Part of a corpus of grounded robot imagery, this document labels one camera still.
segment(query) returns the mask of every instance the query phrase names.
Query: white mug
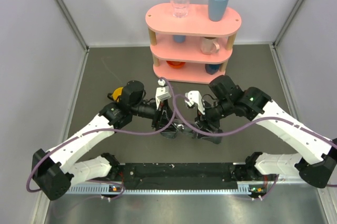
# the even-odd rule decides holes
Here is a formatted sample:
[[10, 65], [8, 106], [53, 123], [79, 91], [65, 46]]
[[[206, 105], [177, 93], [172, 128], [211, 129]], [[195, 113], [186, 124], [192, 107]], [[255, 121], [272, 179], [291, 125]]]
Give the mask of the white mug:
[[216, 37], [202, 37], [200, 49], [203, 54], [210, 55], [213, 53], [218, 53], [220, 49], [220, 45], [217, 42]]

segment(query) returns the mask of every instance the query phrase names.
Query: red bowl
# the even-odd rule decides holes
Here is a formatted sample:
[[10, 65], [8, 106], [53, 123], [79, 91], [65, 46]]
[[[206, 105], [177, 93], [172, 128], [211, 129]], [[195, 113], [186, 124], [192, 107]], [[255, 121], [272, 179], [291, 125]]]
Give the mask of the red bowl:
[[166, 61], [169, 66], [171, 66], [174, 69], [179, 69], [183, 67], [186, 62], [177, 62], [177, 61]]

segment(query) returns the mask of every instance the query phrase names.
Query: shelf board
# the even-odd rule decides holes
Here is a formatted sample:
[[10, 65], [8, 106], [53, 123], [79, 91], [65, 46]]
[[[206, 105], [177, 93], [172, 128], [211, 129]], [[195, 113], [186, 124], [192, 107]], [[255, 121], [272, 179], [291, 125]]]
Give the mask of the shelf board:
[[234, 9], [227, 7], [219, 22], [209, 19], [207, 9], [207, 5], [190, 4], [189, 14], [177, 18], [171, 4], [162, 3], [150, 8], [145, 20], [149, 29], [169, 35], [228, 37], [239, 30], [241, 17]]
[[216, 77], [225, 74], [225, 72], [218, 71], [210, 75], [206, 72], [204, 64], [196, 63], [186, 63], [182, 68], [174, 69], [170, 67], [166, 61], [162, 60], [160, 60], [159, 66], [153, 66], [153, 70], [157, 77], [165, 77], [168, 80], [177, 82], [200, 84], [209, 84]]
[[227, 39], [219, 38], [220, 50], [216, 54], [206, 55], [200, 50], [201, 38], [197, 36], [187, 36], [185, 42], [176, 43], [172, 35], [157, 35], [157, 45], [151, 45], [153, 55], [162, 60], [221, 64], [229, 59], [232, 50], [226, 50]]

